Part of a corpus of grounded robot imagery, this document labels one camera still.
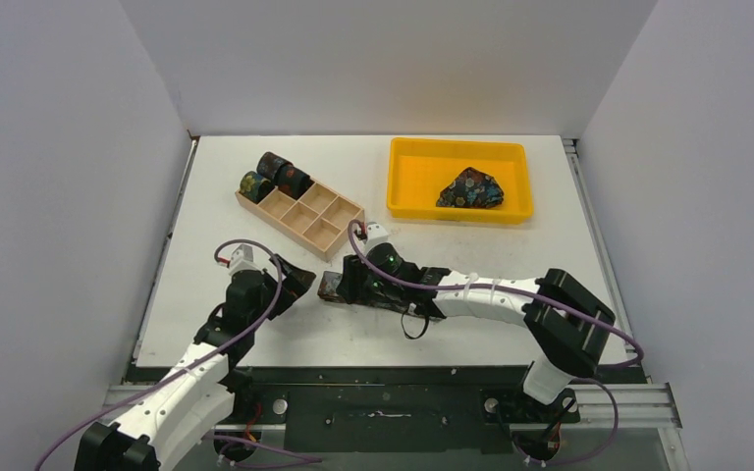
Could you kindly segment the orange grey floral tie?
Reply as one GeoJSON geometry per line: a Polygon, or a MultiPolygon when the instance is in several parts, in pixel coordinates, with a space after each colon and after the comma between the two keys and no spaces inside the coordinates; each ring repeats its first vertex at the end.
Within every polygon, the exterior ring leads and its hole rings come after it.
{"type": "MultiPolygon", "coordinates": [[[[325,271],[317,289],[317,295],[319,296],[319,298],[327,302],[349,304],[348,301],[346,301],[340,294],[337,293],[337,287],[339,286],[342,277],[342,273],[325,271]]],[[[396,302],[392,300],[356,300],[352,301],[350,304],[389,310],[401,314],[408,313],[410,307],[409,303],[396,302]]]]}

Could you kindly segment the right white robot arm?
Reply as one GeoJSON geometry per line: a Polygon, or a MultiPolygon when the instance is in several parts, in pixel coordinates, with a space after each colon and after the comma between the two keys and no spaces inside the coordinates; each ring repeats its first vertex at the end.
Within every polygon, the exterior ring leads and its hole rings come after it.
{"type": "Polygon", "coordinates": [[[388,242],[366,256],[349,255],[342,273],[328,272],[321,296],[336,302],[411,313],[426,322],[472,317],[527,330],[540,349],[515,395],[518,413],[543,419],[577,378],[594,376],[614,312],[561,269],[527,280],[481,278],[443,267],[419,267],[388,242]]]}

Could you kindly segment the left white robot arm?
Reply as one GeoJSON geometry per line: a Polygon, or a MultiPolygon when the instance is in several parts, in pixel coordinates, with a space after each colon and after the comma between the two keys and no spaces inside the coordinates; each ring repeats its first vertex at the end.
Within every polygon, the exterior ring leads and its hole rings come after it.
{"type": "Polygon", "coordinates": [[[288,310],[316,275],[271,257],[276,275],[237,251],[225,300],[207,317],[185,353],[152,392],[135,397],[110,424],[91,424],[78,447],[77,470],[171,470],[223,419],[238,423],[253,409],[251,380],[236,366],[260,324],[288,310]]]}

